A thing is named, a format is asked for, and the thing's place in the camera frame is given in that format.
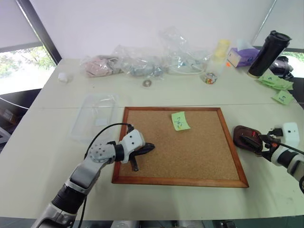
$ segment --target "clear plastic bag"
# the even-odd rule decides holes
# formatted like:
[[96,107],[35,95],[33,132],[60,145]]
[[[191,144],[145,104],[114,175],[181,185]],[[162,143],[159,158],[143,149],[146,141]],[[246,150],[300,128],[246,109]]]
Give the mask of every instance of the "clear plastic bag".
[[162,78],[162,58],[148,48],[117,46],[113,52],[119,59],[115,64],[134,77]]
[[118,74],[121,72],[115,64],[118,57],[115,56],[95,56],[87,57],[80,62],[81,71],[85,72],[87,77],[104,77]]
[[164,64],[168,73],[200,74],[206,69],[210,53],[199,48],[191,48],[187,39],[175,28],[168,27],[159,32],[165,50]]

